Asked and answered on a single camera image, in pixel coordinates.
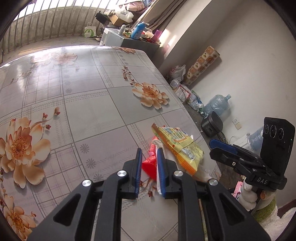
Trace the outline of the white gloved right hand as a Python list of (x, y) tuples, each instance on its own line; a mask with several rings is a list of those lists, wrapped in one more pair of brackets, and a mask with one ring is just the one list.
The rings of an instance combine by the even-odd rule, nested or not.
[(263, 190), (260, 193), (260, 202), (256, 203), (258, 199), (258, 195), (255, 191), (252, 190), (253, 186), (247, 184), (245, 181), (237, 182), (235, 187), (235, 192), (233, 196), (235, 199), (247, 210), (251, 211), (254, 208), (257, 208), (258, 210), (263, 209), (267, 207), (274, 197), (276, 196), (276, 192)]

